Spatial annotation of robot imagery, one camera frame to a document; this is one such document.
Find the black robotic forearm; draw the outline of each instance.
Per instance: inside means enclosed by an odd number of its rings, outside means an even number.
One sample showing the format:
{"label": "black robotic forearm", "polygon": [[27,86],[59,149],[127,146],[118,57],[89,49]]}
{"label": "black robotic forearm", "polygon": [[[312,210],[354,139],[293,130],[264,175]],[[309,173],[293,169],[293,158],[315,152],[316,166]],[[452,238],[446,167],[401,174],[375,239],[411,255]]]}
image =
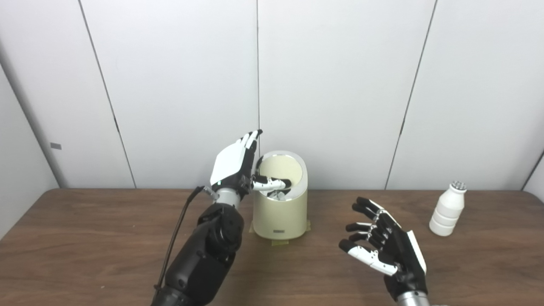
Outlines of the black robotic forearm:
{"label": "black robotic forearm", "polygon": [[203,306],[217,294],[242,243],[244,220],[234,205],[212,204],[182,247],[151,306]]}

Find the white wall panel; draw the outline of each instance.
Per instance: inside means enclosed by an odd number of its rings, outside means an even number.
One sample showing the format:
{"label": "white wall panel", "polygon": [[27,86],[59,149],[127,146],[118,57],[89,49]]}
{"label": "white wall panel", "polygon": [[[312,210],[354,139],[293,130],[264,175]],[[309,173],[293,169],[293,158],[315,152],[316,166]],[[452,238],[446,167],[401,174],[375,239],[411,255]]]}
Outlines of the white wall panel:
{"label": "white wall panel", "polygon": [[521,189],[544,149],[544,2],[439,0],[388,189]]}
{"label": "white wall panel", "polygon": [[0,67],[0,239],[44,192],[57,187]]}
{"label": "white wall panel", "polygon": [[538,164],[523,190],[544,201],[544,162]]}
{"label": "white wall panel", "polygon": [[84,0],[138,187],[209,182],[258,127],[255,0]]}
{"label": "white wall panel", "polygon": [[261,151],[311,188],[385,187],[434,1],[260,0]]}
{"label": "white wall panel", "polygon": [[0,57],[63,187],[134,187],[77,1],[0,1]]}

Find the white bottle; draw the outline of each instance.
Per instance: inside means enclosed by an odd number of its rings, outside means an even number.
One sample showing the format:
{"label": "white bottle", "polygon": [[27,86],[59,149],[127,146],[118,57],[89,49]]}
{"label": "white bottle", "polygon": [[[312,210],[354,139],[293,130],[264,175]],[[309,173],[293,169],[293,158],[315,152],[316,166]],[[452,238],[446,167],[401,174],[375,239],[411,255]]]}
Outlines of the white bottle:
{"label": "white bottle", "polygon": [[465,192],[465,183],[455,181],[442,193],[429,223],[431,231],[436,235],[449,236],[453,233],[461,211],[465,208]]}

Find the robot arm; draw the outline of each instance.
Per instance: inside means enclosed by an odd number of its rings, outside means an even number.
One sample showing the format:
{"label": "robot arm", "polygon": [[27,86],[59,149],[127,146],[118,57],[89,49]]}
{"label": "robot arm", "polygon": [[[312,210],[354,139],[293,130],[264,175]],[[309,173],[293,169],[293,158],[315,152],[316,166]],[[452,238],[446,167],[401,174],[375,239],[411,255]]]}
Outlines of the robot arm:
{"label": "robot arm", "polygon": [[203,306],[210,303],[223,283],[242,243],[244,220],[240,201],[251,190],[288,188],[289,180],[252,175],[261,130],[247,133],[226,147],[215,160],[207,192],[213,204],[197,225],[165,275],[151,306]]}
{"label": "robot arm", "polygon": [[[346,230],[356,233],[341,240],[340,249],[383,273],[387,291],[399,306],[429,306],[426,264],[413,232],[403,231],[389,212],[369,199],[357,198],[352,208],[373,222],[348,224]],[[375,250],[357,241],[368,241]]]}

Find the cream cylindrical bin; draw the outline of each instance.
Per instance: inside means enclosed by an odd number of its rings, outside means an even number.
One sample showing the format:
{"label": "cream cylindrical bin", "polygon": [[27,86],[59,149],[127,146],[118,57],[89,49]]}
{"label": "cream cylindrical bin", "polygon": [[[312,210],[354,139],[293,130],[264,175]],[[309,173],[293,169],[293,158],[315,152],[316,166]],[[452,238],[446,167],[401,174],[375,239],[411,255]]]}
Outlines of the cream cylindrical bin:
{"label": "cream cylindrical bin", "polygon": [[306,231],[308,173],[300,156],[289,151],[272,151],[257,165],[259,175],[291,180],[284,191],[255,191],[253,229],[272,240],[288,240]]}

